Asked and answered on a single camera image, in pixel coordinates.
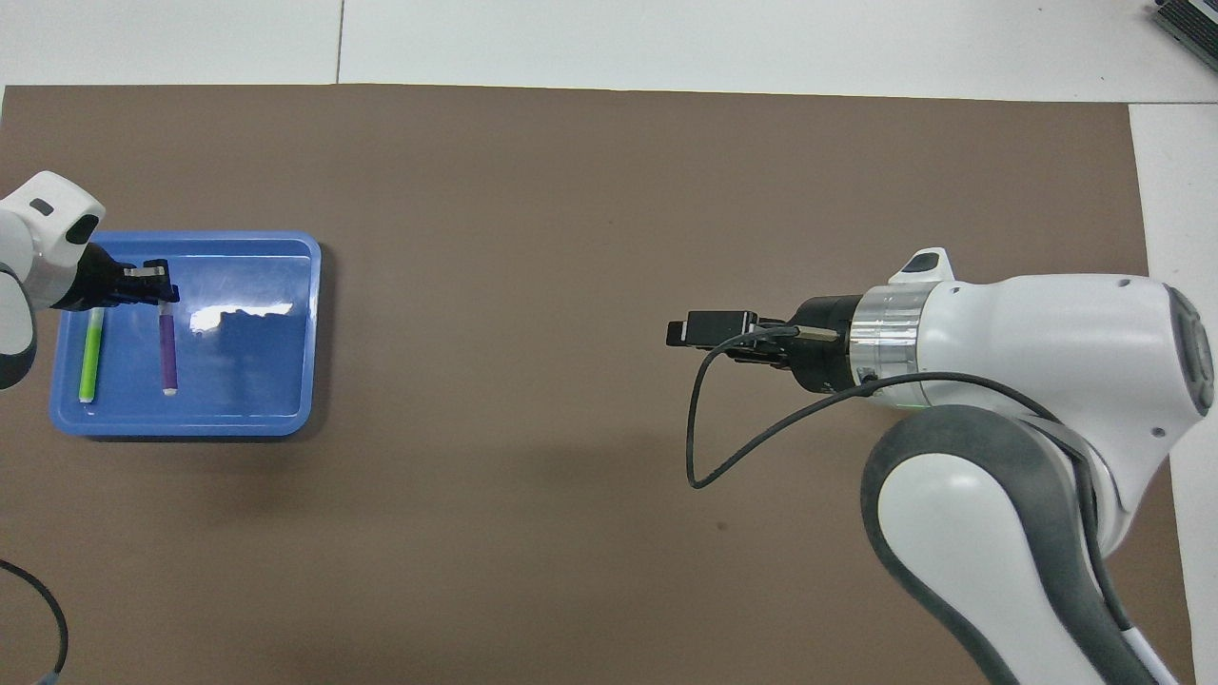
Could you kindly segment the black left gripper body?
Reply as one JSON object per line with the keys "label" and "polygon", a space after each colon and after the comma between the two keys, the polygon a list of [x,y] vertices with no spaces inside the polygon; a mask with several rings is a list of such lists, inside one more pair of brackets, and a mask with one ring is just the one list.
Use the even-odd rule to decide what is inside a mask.
{"label": "black left gripper body", "polygon": [[123,290],[127,271],[134,268],[128,262],[118,262],[102,246],[88,243],[76,264],[76,272],[65,294],[49,301],[49,308],[62,311],[86,311],[97,307],[116,307],[130,303]]}

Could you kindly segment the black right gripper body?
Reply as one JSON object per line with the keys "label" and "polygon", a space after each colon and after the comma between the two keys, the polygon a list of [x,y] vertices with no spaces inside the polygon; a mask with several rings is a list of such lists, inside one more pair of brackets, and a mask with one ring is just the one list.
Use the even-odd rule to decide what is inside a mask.
{"label": "black right gripper body", "polygon": [[788,321],[788,325],[823,328],[838,334],[833,342],[783,339],[786,364],[797,384],[809,392],[833,394],[856,386],[850,368],[850,325],[860,300],[860,295],[811,297]]}

